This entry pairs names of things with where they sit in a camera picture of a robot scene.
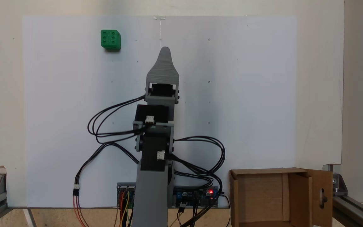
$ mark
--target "red wire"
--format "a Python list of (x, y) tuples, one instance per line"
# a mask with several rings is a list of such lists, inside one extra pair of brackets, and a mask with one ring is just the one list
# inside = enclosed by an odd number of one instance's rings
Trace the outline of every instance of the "red wire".
[(123, 199), (124, 199), (124, 192), (121, 193), (121, 198), (120, 198), (120, 217), (122, 217), (123, 215)]
[(81, 225), (82, 225), (83, 227), (86, 227), (86, 226), (82, 223), (81, 219), (78, 217), (77, 212), (76, 212), (76, 210), (75, 210), (75, 196), (73, 196), (73, 198), (72, 198), (72, 204), (74, 205), (74, 212), (75, 212), (75, 216), (77, 217), (77, 219), (78, 219), (79, 223), (81, 223)]
[(79, 196), (77, 196), (77, 203), (78, 203), (78, 205), (79, 205), (78, 210), (79, 210), (79, 212), (81, 213), (81, 217), (82, 217), (82, 219), (84, 220), (84, 222), (85, 222), (86, 226), (87, 226), (87, 227), (89, 227), (89, 225), (88, 225), (88, 223), (86, 222), (86, 220), (85, 220), (84, 216), (82, 215), (82, 210), (81, 210), (81, 205), (80, 205), (81, 203), (79, 202)]
[(83, 227), (86, 227), (85, 224), (84, 224), (84, 222), (81, 219), (81, 214), (79, 213), (79, 204), (78, 204), (78, 199), (77, 198), (78, 197), (76, 196), (75, 197), (75, 204), (76, 204), (76, 207), (77, 207), (78, 217), (79, 217), (79, 220), (81, 221), (82, 226)]

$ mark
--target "cardboard flap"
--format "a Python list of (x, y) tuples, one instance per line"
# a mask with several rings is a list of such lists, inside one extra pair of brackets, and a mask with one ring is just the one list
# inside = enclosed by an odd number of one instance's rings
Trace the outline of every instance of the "cardboard flap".
[(305, 169), (313, 179), (313, 224), (333, 226), (333, 172)]
[(239, 169), (231, 170), (231, 175), (234, 179), (237, 179), (240, 175), (245, 174), (277, 174), (277, 173), (291, 173), (291, 172), (306, 172), (303, 169), (296, 167), (293, 168), (274, 168), (274, 169)]
[(311, 227), (312, 225), (312, 177), (295, 173), (289, 177), (289, 203), (291, 206), (291, 225)]

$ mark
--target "white backdrop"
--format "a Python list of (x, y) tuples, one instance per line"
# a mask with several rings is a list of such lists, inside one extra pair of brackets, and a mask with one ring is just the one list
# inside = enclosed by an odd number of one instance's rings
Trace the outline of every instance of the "white backdrop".
[[(120, 52), (100, 46), (101, 29), (120, 32)], [(25, 17), (28, 207), (72, 206), (75, 174), (98, 147), (88, 120), (144, 93), (161, 46), (170, 47), (180, 74), (175, 138), (223, 142), (226, 161), (217, 174), (224, 191), (229, 169), (294, 166), (296, 17)], [(130, 129), (135, 106), (103, 130)], [(133, 139), (121, 144), (140, 157)], [(216, 147), (197, 142), (176, 142), (175, 152), (206, 168), (219, 157)], [(106, 148), (82, 173), (82, 206), (114, 206), (116, 183), (135, 179), (136, 164)], [(176, 177), (176, 184), (200, 181)]]

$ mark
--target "orange wire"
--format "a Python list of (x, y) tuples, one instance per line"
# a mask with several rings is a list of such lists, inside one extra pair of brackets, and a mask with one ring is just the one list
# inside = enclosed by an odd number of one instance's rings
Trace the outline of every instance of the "orange wire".
[(87, 227), (89, 227), (88, 223), (86, 222), (84, 216), (82, 215), (82, 210), (81, 210), (81, 203), (79, 202), (79, 196), (77, 196), (77, 204), (78, 204), (78, 210), (79, 210), (79, 213), (81, 213), (81, 217), (83, 219), (83, 221), (85, 222), (85, 225)]
[(114, 227), (116, 227), (117, 216), (118, 216), (118, 207), (117, 207), (117, 209), (116, 209), (116, 219), (114, 220)]
[(78, 217), (79, 217), (79, 220), (81, 220), (81, 224), (83, 227), (86, 227), (86, 225), (84, 224), (84, 222), (82, 221), (81, 219), (81, 214), (79, 214), (79, 203), (78, 203), (78, 200), (77, 200), (77, 196), (75, 197), (75, 204), (77, 206), (77, 211), (78, 211)]
[(73, 196), (73, 197), (72, 197), (72, 204), (74, 205), (74, 213), (75, 213), (75, 216), (77, 217), (77, 219), (78, 219), (79, 223), (81, 223), (81, 225), (82, 225), (83, 227), (86, 227), (86, 226), (82, 223), (81, 219), (78, 217), (77, 212), (76, 212), (76, 210), (75, 210), (75, 196)]

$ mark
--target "open cardboard box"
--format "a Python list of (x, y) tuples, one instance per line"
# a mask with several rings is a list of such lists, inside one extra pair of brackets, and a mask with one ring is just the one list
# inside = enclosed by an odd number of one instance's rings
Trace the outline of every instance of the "open cardboard box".
[(230, 174), (232, 227), (332, 226), (332, 172), (277, 168)]

